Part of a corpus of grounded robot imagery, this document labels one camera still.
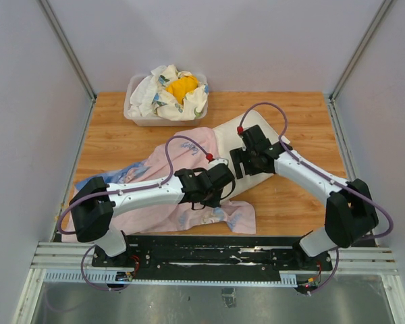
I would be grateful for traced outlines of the cream white pillow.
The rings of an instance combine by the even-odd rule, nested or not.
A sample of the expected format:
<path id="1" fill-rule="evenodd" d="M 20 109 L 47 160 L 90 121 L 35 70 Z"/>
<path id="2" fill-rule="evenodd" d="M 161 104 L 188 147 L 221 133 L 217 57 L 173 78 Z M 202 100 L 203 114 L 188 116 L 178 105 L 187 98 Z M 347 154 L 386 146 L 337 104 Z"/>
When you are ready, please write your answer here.
<path id="1" fill-rule="evenodd" d="M 221 158 L 229 160 L 228 167 L 234 175 L 236 174 L 236 172 L 232 163 L 230 151 L 233 149 L 242 148 L 243 146 L 242 139 L 238 136 L 236 130 L 242 117 L 243 114 L 213 129 L 219 156 Z M 268 124 L 268 122 L 260 113 L 252 110 L 246 116 L 242 126 L 244 128 L 249 128 L 255 125 L 260 126 L 263 134 L 271 141 L 272 144 L 278 141 L 279 134 Z M 268 173 L 260 173 L 258 175 L 244 175 L 243 178 L 236 180 L 236 187 L 234 191 L 227 197 L 227 200 L 235 198 L 237 195 L 250 190 L 251 188 L 259 185 L 272 176 L 273 174 Z"/>

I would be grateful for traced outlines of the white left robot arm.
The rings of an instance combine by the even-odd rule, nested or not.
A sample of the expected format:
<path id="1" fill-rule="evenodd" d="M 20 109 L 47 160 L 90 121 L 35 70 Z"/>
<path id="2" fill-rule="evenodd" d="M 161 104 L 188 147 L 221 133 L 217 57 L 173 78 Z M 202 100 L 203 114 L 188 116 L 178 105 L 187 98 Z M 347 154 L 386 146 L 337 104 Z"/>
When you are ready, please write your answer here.
<path id="1" fill-rule="evenodd" d="M 71 200 L 76 239 L 96 244 L 110 262 L 123 267 L 130 262 L 131 250 L 122 232 L 112 225 L 114 217 L 157 205 L 190 203 L 192 209 L 197 204 L 215 208 L 228 185 L 235 185 L 235 177 L 225 163 L 209 169 L 180 169 L 167 179 L 132 184 L 106 183 L 101 176 L 94 177 Z"/>

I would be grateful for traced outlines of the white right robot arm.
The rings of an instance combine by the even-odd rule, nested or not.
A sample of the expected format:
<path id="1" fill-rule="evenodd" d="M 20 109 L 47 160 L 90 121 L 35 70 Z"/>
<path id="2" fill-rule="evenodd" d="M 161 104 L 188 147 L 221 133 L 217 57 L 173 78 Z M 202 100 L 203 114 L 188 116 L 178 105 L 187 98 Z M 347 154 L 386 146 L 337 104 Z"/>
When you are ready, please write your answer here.
<path id="1" fill-rule="evenodd" d="M 277 174 L 311 193 L 325 207 L 323 227 L 301 237 L 293 245 L 293 264 L 311 268 L 317 256 L 333 248 L 348 248 L 379 223 L 367 184 L 334 176 L 301 157 L 290 145 L 272 143 L 260 126 L 238 127 L 242 147 L 230 156 L 238 179 L 260 173 Z"/>

